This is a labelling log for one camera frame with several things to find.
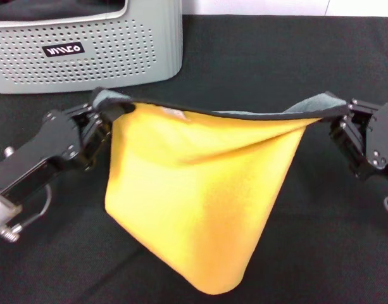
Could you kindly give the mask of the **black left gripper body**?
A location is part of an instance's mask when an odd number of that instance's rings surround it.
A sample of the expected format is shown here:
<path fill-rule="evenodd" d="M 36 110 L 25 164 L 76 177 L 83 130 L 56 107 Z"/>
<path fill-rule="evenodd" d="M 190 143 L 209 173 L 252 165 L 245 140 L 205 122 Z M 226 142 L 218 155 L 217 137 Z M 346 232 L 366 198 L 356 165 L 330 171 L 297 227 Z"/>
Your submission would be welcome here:
<path fill-rule="evenodd" d="M 80 150 L 79 127 L 68 115 L 51 111 L 29 142 L 0 162 L 0 195 L 20 205 L 65 170 L 70 146 Z"/>

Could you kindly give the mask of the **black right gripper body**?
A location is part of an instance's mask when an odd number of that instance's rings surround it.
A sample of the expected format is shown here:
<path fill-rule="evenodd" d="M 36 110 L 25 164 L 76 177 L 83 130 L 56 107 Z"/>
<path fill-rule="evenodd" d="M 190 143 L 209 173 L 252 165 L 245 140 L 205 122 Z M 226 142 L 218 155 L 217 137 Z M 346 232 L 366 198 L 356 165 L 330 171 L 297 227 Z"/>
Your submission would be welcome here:
<path fill-rule="evenodd" d="M 388 179 L 388 103 L 381 106 L 368 121 L 365 158 L 374 174 Z"/>

